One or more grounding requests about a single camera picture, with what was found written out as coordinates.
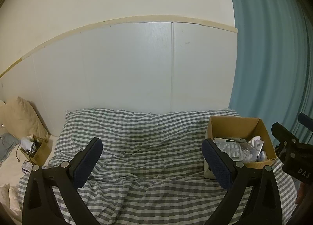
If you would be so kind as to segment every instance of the cardboard box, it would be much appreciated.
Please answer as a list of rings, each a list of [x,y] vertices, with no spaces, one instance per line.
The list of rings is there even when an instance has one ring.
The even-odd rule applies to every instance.
[[[21,152],[24,154],[24,156],[35,163],[38,166],[43,166],[44,163],[46,162],[48,156],[50,155],[50,148],[46,144],[46,140],[33,136],[34,140],[38,140],[40,142],[40,147],[37,148],[33,156],[29,156],[25,150],[21,147]]]
[[[264,141],[263,150],[266,152],[268,160],[245,163],[245,166],[257,169],[262,169],[265,165],[271,166],[277,156],[266,127],[260,118],[211,116],[206,133],[206,138],[212,140],[214,140],[215,137],[239,137],[249,141],[255,136],[260,136],[261,140]],[[210,178],[206,176],[207,168],[208,164],[204,161],[204,177]]]

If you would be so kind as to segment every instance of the pillow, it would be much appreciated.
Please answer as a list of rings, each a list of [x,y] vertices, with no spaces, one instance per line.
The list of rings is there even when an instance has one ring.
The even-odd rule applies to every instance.
[[[35,110],[21,97],[11,99],[6,105],[0,106],[0,122],[19,140],[30,135],[48,139],[48,132]]]
[[[9,188],[10,184],[0,187],[0,203],[5,207],[10,207]]]
[[[22,211],[21,211],[21,208],[18,204],[18,197],[17,197],[16,192],[17,192],[16,186],[11,186],[9,188],[10,209],[13,211],[13,213],[17,217],[20,217],[22,220]]]

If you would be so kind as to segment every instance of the screw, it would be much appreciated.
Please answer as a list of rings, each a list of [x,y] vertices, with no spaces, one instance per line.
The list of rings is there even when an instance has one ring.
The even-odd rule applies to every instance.
[[[39,166],[38,165],[34,165],[33,167],[32,167],[32,170],[33,171],[37,171],[39,169]]]
[[[268,172],[270,172],[270,171],[272,170],[272,168],[271,168],[270,166],[266,165],[266,166],[265,166],[265,170],[268,171]]]
[[[237,161],[236,162],[236,166],[239,167],[239,168],[243,168],[244,167],[244,164],[240,161]]]
[[[62,167],[62,168],[66,168],[68,165],[69,165],[68,161],[63,161],[63,162],[61,163],[61,167]]]

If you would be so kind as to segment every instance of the checkered blanket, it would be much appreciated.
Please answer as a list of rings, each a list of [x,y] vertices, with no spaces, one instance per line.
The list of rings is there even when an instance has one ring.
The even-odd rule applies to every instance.
[[[71,160],[93,137],[103,152],[78,192],[100,224],[204,224],[226,191],[203,177],[201,144],[211,115],[238,116],[232,109],[165,115],[123,110],[82,109],[67,112],[66,123],[49,167]],[[295,208],[296,190],[279,160],[273,164],[283,221]],[[22,205],[29,174],[19,183]],[[248,187],[231,222],[239,219]],[[57,188],[65,220],[75,224]]]

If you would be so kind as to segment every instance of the black bracket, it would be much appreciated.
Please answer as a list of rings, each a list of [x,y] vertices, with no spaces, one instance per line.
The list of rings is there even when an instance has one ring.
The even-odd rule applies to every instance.
[[[101,154],[102,141],[94,137],[70,162],[63,161],[58,167],[49,169],[34,166],[26,187],[22,224],[69,224],[65,221],[52,190],[52,186],[57,186],[77,225],[99,225],[77,189],[84,186]]]
[[[280,142],[275,148],[282,161],[283,171],[301,182],[313,182],[313,145],[300,143],[291,132],[278,122],[272,125],[272,134]]]
[[[221,187],[228,190],[205,225],[229,224],[248,186],[252,186],[248,202],[235,224],[282,224],[281,199],[270,166],[247,168],[232,161],[211,139],[203,141],[202,153]]]

